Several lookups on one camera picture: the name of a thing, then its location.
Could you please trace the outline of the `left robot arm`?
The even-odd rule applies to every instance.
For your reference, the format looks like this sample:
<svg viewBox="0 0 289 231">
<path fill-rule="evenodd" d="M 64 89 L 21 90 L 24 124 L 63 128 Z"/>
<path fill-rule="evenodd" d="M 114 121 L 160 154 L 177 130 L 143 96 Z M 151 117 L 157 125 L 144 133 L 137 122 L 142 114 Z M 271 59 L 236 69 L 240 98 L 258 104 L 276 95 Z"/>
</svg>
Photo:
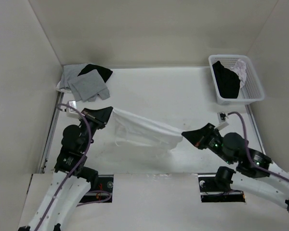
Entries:
<svg viewBox="0 0 289 231">
<path fill-rule="evenodd" d="M 65 105 L 79 116 L 79 125 L 63 130 L 61 150 L 49 188 L 32 220 L 20 231 L 64 231 L 83 196 L 98 188 L 98 171 L 85 166 L 93 136 L 108 124 L 113 107 L 92 110 Z"/>
</svg>

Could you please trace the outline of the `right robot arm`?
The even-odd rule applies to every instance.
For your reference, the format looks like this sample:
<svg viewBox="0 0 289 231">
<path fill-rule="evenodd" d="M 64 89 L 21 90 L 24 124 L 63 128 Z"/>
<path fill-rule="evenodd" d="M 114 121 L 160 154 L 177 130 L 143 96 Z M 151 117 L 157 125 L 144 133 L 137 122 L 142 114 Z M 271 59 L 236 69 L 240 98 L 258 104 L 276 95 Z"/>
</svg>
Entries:
<svg viewBox="0 0 289 231">
<path fill-rule="evenodd" d="M 209 149 L 227 164 L 236 164 L 232 169 L 218 168 L 215 177 L 204 183 L 219 191 L 243 191 L 271 201 L 289 213 L 289 175 L 278 168 L 272 159 L 248 147 L 248 141 L 235 132 L 221 136 L 211 123 L 201 129 L 184 131 L 182 136 L 199 150 Z"/>
</svg>

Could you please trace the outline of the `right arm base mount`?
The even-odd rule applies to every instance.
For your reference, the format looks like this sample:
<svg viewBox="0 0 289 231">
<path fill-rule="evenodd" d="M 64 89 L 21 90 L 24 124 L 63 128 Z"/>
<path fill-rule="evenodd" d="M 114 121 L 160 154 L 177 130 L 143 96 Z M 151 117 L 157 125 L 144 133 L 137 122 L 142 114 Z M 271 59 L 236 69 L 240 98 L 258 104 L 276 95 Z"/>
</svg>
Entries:
<svg viewBox="0 0 289 231">
<path fill-rule="evenodd" d="M 203 203 L 244 203 L 245 195 L 242 191 L 220 189 L 215 181 L 215 176 L 198 175 L 200 199 Z"/>
</svg>

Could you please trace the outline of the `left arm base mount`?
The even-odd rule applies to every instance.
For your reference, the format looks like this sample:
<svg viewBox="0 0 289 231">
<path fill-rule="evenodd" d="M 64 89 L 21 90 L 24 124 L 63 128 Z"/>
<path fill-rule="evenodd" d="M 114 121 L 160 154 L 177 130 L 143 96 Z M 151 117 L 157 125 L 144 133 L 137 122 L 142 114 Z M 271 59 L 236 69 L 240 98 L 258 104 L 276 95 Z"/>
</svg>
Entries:
<svg viewBox="0 0 289 231">
<path fill-rule="evenodd" d="M 83 196 L 80 203 L 102 201 L 113 192 L 114 175 L 99 175 L 98 182 Z"/>
</svg>

